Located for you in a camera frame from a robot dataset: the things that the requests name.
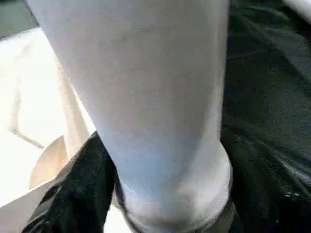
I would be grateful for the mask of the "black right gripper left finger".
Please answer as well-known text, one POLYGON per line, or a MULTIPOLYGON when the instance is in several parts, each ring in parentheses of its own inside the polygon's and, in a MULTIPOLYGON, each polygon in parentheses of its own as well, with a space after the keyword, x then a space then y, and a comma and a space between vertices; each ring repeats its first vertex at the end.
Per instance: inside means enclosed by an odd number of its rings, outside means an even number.
POLYGON ((26 233, 102 233, 116 169, 97 132, 52 181, 26 233))

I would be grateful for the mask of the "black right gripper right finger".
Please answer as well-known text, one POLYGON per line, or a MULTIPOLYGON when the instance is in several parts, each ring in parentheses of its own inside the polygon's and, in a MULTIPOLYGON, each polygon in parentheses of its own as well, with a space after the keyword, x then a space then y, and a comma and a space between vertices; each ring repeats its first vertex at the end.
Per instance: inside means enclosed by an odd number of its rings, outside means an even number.
POLYGON ((309 233, 311 194, 256 140, 223 136, 233 168, 232 196, 245 233, 309 233))

